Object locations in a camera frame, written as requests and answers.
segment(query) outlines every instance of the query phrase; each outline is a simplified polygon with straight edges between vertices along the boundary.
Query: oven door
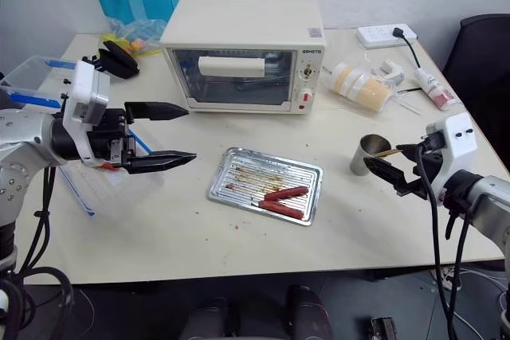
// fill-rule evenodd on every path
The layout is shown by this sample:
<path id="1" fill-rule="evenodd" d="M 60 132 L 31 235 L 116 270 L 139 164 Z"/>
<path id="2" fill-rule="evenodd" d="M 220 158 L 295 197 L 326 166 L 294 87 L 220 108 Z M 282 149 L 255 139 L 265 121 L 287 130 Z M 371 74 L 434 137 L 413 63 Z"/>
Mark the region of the oven door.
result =
<path id="1" fill-rule="evenodd" d="M 290 111 L 296 51 L 172 49 L 169 54 L 192 108 Z"/>

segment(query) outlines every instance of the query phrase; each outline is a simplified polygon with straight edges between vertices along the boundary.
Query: metal cup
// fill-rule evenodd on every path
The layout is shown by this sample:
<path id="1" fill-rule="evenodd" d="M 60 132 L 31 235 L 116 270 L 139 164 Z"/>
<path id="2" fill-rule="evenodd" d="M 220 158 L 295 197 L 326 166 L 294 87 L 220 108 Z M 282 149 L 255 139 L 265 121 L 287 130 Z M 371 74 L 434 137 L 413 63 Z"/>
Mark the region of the metal cup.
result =
<path id="1" fill-rule="evenodd" d="M 365 135 L 359 140 L 358 149 L 351 161 L 351 170 L 356 175 L 367 175 L 370 171 L 365 165 L 365 157 L 374 157 L 374 154 L 391 149 L 391 144 L 380 135 Z"/>

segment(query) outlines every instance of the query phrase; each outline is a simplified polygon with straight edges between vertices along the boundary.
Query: wooden skewer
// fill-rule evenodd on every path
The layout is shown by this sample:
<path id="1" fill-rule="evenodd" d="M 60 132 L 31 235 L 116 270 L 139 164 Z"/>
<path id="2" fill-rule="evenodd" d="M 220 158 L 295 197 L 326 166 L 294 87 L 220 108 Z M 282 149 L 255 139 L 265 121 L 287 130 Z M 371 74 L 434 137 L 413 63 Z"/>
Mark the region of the wooden skewer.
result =
<path id="1" fill-rule="evenodd" d="M 400 152 L 402 152 L 400 149 L 390 149 L 390 150 L 385 150 L 385 151 L 381 151 L 377 154 L 374 154 L 374 157 L 381 158 L 381 157 L 386 157 L 388 155 L 397 154 Z"/>

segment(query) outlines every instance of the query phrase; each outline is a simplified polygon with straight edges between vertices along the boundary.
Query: oven window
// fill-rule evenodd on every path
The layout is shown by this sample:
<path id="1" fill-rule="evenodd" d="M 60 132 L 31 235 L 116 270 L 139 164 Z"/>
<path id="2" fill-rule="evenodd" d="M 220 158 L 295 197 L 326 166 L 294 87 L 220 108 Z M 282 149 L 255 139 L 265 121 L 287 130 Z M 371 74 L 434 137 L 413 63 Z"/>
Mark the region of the oven window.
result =
<path id="1" fill-rule="evenodd" d="M 294 51 L 174 49 L 186 95 L 201 103 L 281 105 L 289 101 Z M 203 76 L 200 57 L 264 59 L 262 77 Z"/>

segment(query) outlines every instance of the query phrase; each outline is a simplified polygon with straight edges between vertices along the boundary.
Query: sausage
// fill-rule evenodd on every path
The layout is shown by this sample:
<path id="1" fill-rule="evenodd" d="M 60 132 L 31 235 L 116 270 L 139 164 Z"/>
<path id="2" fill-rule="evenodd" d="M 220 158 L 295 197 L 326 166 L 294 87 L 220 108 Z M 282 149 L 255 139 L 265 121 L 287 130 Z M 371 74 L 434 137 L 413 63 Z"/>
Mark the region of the sausage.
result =
<path id="1" fill-rule="evenodd" d="M 297 186 L 297 187 L 292 187 L 291 189 L 275 191 L 274 193 L 267 193 L 264 196 L 264 199 L 266 201 L 277 201 L 278 199 L 297 197 L 298 195 L 303 195 L 306 193 L 308 193 L 308 187 Z"/>
<path id="2" fill-rule="evenodd" d="M 287 217 L 303 219 L 304 213 L 298 209 L 292 209 L 276 201 L 260 201 L 258 207 L 285 215 Z"/>

